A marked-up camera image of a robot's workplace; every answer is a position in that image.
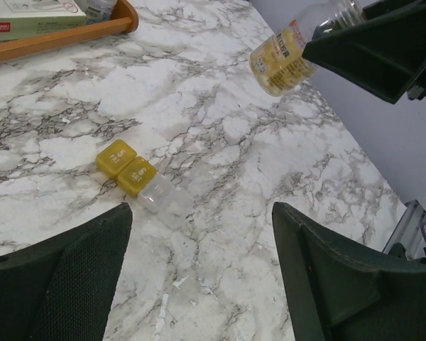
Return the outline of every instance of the wooden tray handle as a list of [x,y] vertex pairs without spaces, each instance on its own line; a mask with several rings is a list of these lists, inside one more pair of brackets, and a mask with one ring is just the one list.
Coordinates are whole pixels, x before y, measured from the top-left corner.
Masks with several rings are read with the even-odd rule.
[[139,19],[135,8],[127,0],[119,0],[111,20],[104,23],[0,43],[0,63],[111,34],[131,33],[137,29],[138,23]]

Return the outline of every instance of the marble table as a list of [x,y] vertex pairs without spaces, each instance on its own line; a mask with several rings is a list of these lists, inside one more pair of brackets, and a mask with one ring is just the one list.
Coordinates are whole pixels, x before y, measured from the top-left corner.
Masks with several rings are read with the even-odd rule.
[[[135,34],[0,65],[0,255],[126,201],[105,340],[293,340],[273,203],[375,249],[404,206],[309,84],[282,98],[256,84],[249,53],[272,32],[248,2],[132,3]],[[211,171],[183,227],[95,168],[118,138],[175,183]]]

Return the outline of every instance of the yellow block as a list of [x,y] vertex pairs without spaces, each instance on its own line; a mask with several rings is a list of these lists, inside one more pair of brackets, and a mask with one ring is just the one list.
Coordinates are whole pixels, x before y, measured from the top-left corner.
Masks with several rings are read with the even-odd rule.
[[123,140],[116,140],[98,154],[98,169],[109,178],[115,179],[137,156],[137,153]]
[[119,174],[117,183],[129,195],[137,195],[156,173],[156,168],[139,156]]

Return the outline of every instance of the green and white box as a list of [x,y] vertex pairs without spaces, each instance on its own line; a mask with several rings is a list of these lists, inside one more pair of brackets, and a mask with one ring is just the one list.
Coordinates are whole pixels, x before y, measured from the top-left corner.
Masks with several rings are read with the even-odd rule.
[[85,14],[75,0],[0,0],[0,41],[84,24]]

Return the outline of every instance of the gray wall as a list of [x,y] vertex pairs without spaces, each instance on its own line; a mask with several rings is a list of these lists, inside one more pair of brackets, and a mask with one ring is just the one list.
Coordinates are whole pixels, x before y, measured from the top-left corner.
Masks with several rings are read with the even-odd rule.
[[[273,30],[319,0],[251,0]],[[361,0],[363,5],[372,0]],[[426,209],[426,99],[387,104],[327,70],[312,79],[403,202]]]

